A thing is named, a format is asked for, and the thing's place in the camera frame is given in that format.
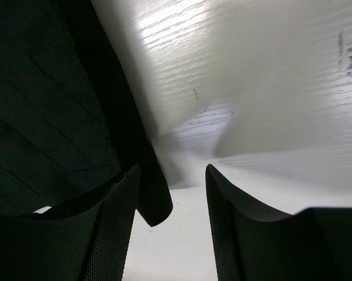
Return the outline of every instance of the white painted wood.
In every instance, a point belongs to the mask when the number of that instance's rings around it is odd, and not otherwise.
[[[216,280],[208,163],[284,211],[352,206],[352,0],[93,3],[183,205],[136,219],[127,280]]]

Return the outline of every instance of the dark mark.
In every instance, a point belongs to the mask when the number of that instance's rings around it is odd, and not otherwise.
[[[196,89],[193,89],[194,91],[194,97],[197,101],[199,101],[199,97],[198,97],[198,93],[197,93],[197,90]]]
[[[207,107],[202,111],[202,113],[205,113],[207,111],[207,109],[209,109],[209,105],[210,104],[207,104]]]
[[[352,77],[352,46],[349,47],[347,49],[347,54],[348,54],[348,58],[349,58],[349,65],[347,66],[347,75],[349,77]]]
[[[344,39],[343,39],[343,31],[339,32],[339,66],[342,65],[342,57],[344,54]]]

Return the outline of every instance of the dark green fabric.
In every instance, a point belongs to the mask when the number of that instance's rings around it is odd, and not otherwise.
[[[121,280],[139,183],[137,166],[44,214],[0,215],[0,281]]]
[[[238,189],[212,165],[206,190],[219,280],[352,280],[352,208],[291,216]]]
[[[0,0],[0,213],[66,202],[135,163],[138,210],[157,225],[168,186],[90,1]]]

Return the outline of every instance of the wood grain texture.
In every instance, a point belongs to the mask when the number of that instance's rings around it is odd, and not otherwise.
[[[352,0],[93,2],[171,188],[352,206]]]

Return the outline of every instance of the black mesh panel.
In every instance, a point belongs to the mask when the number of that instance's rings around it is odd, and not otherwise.
[[[128,175],[123,181],[117,184],[123,188],[102,203],[84,281],[122,280],[140,177]]]
[[[239,246],[236,239],[231,203],[213,184],[213,177],[206,172],[207,202],[219,281],[243,280],[240,271]]]

